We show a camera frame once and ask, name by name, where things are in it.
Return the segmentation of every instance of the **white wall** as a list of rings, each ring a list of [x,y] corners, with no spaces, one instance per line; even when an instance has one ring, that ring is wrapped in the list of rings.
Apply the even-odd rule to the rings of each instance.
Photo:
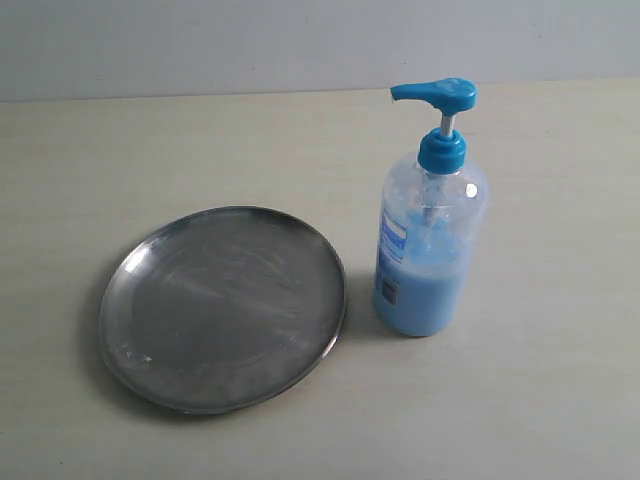
[[[633,0],[0,0],[0,100],[640,75]]]

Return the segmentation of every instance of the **white table surface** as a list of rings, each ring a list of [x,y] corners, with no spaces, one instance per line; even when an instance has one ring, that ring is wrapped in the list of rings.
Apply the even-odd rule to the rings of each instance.
[[[457,123],[492,204],[454,323],[370,306],[380,189],[438,121],[386,91],[0,105],[0,478],[636,478],[640,80],[486,85]],[[129,394],[96,353],[105,282],[156,227],[258,204],[348,275],[331,354],[221,417]]]

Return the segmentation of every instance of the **clear plastic bottle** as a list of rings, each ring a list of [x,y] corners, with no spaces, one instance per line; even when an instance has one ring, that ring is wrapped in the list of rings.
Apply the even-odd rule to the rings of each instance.
[[[468,92],[452,89],[454,81],[455,87],[462,80],[418,85],[437,108],[442,105],[431,101],[430,89],[444,89],[453,96],[449,103],[455,111],[451,114],[444,102],[440,109],[448,131],[441,133],[441,126],[429,133],[419,153],[395,164],[383,189],[373,303],[385,323],[411,336],[433,335],[453,318],[489,199],[486,177],[465,161],[466,144],[452,129],[453,115],[475,104],[475,87],[469,106]],[[402,91],[394,98],[418,95],[403,97]],[[456,104],[456,94],[466,95],[467,103]]]

